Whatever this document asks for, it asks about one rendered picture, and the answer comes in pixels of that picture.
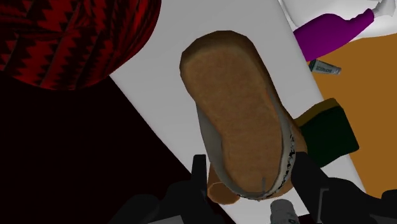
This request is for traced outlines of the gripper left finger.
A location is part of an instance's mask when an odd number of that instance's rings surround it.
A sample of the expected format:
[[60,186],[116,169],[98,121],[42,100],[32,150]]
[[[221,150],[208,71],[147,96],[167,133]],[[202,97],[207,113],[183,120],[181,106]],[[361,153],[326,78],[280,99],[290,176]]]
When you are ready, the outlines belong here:
[[108,224],[225,224],[207,202],[206,156],[195,155],[191,179],[170,185],[162,200],[135,195]]

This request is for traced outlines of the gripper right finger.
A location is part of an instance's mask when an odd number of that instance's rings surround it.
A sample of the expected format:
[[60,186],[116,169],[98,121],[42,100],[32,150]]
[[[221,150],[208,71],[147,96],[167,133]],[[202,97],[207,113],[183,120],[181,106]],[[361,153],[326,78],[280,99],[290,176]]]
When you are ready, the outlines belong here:
[[397,190],[378,199],[353,182],[328,177],[304,152],[298,152],[291,182],[316,223],[397,224]]

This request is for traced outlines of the small grey cylinder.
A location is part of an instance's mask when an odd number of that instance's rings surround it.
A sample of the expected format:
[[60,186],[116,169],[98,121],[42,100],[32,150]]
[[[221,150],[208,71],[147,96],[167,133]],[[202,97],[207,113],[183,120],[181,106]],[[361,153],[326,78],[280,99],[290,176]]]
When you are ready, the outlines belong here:
[[300,224],[293,204],[286,199],[277,199],[270,204],[270,224]]

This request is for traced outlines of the dark green yellow sponge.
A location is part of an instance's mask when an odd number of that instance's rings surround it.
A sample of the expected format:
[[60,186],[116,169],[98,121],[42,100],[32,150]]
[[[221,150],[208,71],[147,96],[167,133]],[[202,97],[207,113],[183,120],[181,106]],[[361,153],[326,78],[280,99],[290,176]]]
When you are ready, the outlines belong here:
[[334,98],[319,102],[295,118],[309,157],[324,167],[359,150],[359,144],[342,106]]

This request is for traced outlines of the brown bread loaf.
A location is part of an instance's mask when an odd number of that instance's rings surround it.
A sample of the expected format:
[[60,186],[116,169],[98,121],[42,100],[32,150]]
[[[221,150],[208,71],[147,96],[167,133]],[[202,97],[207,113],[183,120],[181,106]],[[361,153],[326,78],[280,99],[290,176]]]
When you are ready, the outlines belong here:
[[210,161],[208,197],[233,204],[290,191],[296,154],[307,146],[254,44],[239,33],[215,31],[182,53],[179,69]]

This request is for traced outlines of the grey tube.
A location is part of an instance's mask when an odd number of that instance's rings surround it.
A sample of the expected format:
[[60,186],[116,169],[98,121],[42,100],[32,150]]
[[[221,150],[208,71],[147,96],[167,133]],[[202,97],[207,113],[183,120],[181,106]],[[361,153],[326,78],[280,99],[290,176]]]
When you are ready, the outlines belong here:
[[340,72],[342,71],[341,67],[337,67],[317,59],[314,59],[309,62],[309,69],[313,73],[335,74],[335,75],[340,74]]

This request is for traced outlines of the purple bottle with white cap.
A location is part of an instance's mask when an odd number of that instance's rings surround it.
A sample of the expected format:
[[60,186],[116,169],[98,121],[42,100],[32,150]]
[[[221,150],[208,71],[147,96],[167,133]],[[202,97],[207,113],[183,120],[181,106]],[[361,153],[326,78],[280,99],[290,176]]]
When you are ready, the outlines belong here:
[[397,10],[395,0],[381,0],[373,9],[367,9],[354,18],[326,13],[293,31],[306,61],[333,52],[362,33],[376,18],[392,16]]

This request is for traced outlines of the white rounded basin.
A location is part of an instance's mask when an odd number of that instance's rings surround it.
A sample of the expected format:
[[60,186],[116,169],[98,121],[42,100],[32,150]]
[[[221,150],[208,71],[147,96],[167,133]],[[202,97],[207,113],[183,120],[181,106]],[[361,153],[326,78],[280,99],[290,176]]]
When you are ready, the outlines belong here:
[[[307,23],[325,13],[336,14],[343,19],[351,19],[366,9],[376,7],[380,0],[280,0],[286,14],[295,27]],[[392,17],[376,18],[363,32],[352,41],[362,38],[387,36],[397,33],[397,10]]]

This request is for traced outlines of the red patterned robot stand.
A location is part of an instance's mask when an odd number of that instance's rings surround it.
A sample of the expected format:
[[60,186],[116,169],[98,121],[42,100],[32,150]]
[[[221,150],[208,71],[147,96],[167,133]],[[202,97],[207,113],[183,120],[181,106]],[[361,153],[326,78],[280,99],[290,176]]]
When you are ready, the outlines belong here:
[[35,87],[92,86],[136,55],[162,0],[0,0],[0,75]]

